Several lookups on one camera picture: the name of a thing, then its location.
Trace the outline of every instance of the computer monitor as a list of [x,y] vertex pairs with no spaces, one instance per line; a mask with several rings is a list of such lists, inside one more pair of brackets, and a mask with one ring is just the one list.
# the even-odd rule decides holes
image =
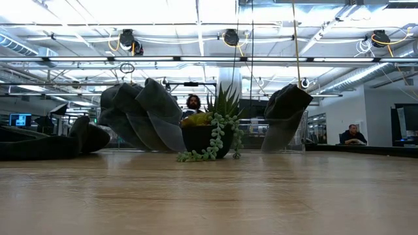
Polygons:
[[8,124],[13,127],[30,127],[32,114],[10,114]]

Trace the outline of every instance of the string of pearls plant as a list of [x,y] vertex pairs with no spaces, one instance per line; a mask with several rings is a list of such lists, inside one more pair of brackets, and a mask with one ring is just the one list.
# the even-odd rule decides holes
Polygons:
[[244,135],[244,132],[238,128],[240,123],[237,120],[238,118],[236,116],[229,117],[229,115],[226,115],[224,118],[222,115],[215,113],[213,117],[210,116],[208,119],[210,120],[210,124],[214,126],[214,129],[212,130],[212,138],[210,139],[210,147],[202,149],[203,154],[198,154],[196,150],[193,150],[192,152],[185,151],[184,153],[179,153],[177,156],[178,162],[207,161],[209,159],[216,160],[216,153],[219,149],[223,148],[221,137],[225,135],[223,129],[226,126],[231,127],[231,130],[234,131],[233,148],[235,153],[233,157],[234,159],[239,159],[241,157],[239,149],[244,147],[241,142],[241,137]]

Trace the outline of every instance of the ceiling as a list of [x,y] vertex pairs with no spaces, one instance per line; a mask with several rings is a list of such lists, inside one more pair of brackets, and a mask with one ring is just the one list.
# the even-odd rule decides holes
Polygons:
[[[292,40],[295,34],[292,5],[275,3],[280,1],[254,0],[252,9],[251,1],[240,1],[241,4],[238,4],[235,0],[48,0],[44,1],[47,8],[36,2],[41,1],[2,1],[0,28],[30,46],[49,48],[59,56],[127,56],[129,52],[120,47],[112,51],[108,45],[111,39],[112,47],[116,47],[118,34],[123,29],[133,29],[146,56],[241,56],[240,50],[223,42],[222,34],[226,29],[237,29],[242,54],[246,56],[293,57],[296,54],[295,41]],[[387,9],[387,1],[374,1],[377,4],[359,6],[341,22],[327,27],[344,9],[340,2],[304,1],[304,4],[296,4],[299,51],[309,44],[308,41],[315,34],[326,29],[319,40],[309,45],[303,56],[373,56],[370,52],[360,54],[359,43],[365,35],[370,36],[376,29],[384,29],[391,40],[396,41],[406,36],[406,25],[411,26],[409,37],[393,46],[395,51],[415,40],[418,9]],[[386,48],[373,47],[371,51],[375,56],[389,56]],[[22,55],[0,47],[0,56]],[[100,67],[102,64],[89,65]],[[326,84],[355,68],[351,65],[302,65],[300,75],[317,84]],[[244,80],[249,81],[249,67],[241,65],[236,69]],[[52,76],[57,76],[61,71],[52,69]],[[47,76],[46,70],[29,69],[28,72]],[[118,79],[123,76],[119,71],[116,72]],[[254,66],[252,74],[266,91],[275,91],[288,83],[297,82],[297,68],[293,64]],[[158,69],[153,63],[141,63],[140,68],[132,73],[133,81],[138,83],[147,77],[167,77],[174,82],[201,82],[216,80],[218,76],[219,66],[216,64],[182,65],[177,62],[160,63]],[[56,78],[56,82],[74,80],[115,82],[116,78],[108,69],[68,70]],[[183,89],[185,92],[204,91],[200,87]],[[253,84],[253,90],[259,92],[259,86]]]

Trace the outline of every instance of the green spiky plant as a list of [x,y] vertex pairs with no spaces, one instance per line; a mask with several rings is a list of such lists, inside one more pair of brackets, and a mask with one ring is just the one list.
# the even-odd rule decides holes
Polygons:
[[223,148],[221,136],[225,135],[224,128],[230,127],[234,131],[233,148],[235,153],[234,159],[239,159],[241,154],[239,149],[243,148],[241,137],[244,134],[238,128],[239,118],[242,112],[238,111],[238,97],[235,98],[236,90],[231,94],[232,84],[226,91],[222,89],[222,84],[219,86],[219,96],[215,98],[215,103],[212,102],[212,97],[206,96],[208,108],[205,108],[205,114],[193,114],[182,121],[182,127],[193,127],[198,125],[212,125],[212,139],[210,140],[210,147],[202,149],[202,155],[195,150],[192,152],[179,153],[177,161],[206,161],[216,160],[216,153]]

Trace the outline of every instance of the wooden table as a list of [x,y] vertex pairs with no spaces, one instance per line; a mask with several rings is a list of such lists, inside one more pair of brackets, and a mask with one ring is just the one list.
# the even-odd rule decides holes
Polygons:
[[0,234],[417,234],[418,160],[104,152],[0,162]]

